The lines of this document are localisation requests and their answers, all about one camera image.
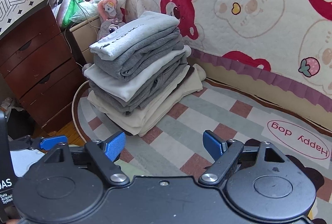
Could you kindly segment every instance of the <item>bed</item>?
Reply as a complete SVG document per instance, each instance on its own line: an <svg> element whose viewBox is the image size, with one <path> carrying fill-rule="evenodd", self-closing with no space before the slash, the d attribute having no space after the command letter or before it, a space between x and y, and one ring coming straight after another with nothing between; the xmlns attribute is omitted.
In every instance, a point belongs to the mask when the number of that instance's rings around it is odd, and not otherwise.
<svg viewBox="0 0 332 224"><path fill-rule="evenodd" d="M118 0L125 22L145 10L179 19L209 78L332 131L332 0Z"/></svg>

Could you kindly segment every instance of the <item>wooden nightstand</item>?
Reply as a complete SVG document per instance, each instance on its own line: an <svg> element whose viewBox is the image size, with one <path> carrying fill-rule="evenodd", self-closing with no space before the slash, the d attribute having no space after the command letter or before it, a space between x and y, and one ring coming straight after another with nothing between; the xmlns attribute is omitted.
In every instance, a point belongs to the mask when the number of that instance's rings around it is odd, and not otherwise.
<svg viewBox="0 0 332 224"><path fill-rule="evenodd" d="M85 81L49 5L0 40L0 72L32 118L46 132L62 128Z"/></svg>

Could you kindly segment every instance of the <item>screw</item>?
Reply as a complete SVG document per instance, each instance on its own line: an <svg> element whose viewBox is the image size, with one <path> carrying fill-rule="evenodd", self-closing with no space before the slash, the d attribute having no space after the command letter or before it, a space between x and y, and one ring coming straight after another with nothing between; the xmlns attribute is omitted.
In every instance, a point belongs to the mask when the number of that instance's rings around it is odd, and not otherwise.
<svg viewBox="0 0 332 224"><path fill-rule="evenodd" d="M124 181L126 181L126 179L127 179L127 176L125 176L124 174L112 174L111 175L111 180L116 183L124 182Z"/></svg>
<svg viewBox="0 0 332 224"><path fill-rule="evenodd" d="M203 174L200 178L205 182L215 182L218 180L218 176L215 174Z"/></svg>
<svg viewBox="0 0 332 224"><path fill-rule="evenodd" d="M169 182L168 181L160 181L159 185L161 185L161 186L167 186L167 185L169 185Z"/></svg>

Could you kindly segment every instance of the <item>folded light gray sweatshirt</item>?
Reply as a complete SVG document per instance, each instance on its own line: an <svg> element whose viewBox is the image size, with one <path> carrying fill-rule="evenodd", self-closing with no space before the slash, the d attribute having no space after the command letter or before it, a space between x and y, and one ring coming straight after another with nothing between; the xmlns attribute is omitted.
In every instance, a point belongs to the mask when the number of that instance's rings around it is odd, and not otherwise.
<svg viewBox="0 0 332 224"><path fill-rule="evenodd" d="M120 81L129 81L171 50L183 47L179 28L171 27L138 42L112 61L102 60L95 54L94 63Z"/></svg>
<svg viewBox="0 0 332 224"><path fill-rule="evenodd" d="M144 109L182 72L187 65L187 58L184 54L179 56L176 56L175 60L166 64L162 70L147 80L128 102L102 90L91 80L90 87L103 101L112 105L120 113L129 116L135 108Z"/></svg>

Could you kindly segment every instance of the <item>rug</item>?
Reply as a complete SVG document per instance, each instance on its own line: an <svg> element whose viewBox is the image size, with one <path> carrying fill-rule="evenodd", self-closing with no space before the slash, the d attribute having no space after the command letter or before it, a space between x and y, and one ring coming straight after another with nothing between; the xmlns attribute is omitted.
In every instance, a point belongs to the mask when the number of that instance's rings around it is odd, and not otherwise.
<svg viewBox="0 0 332 224"><path fill-rule="evenodd" d="M145 136L128 136L120 159L154 176L193 175L213 163L202 135L212 130L222 139L257 146L271 141L314 183L317 199L310 213L315 224L332 224L332 137L320 134L303 120L213 81L185 96ZM82 137L106 139L119 130L87 100L89 86L74 104Z"/></svg>

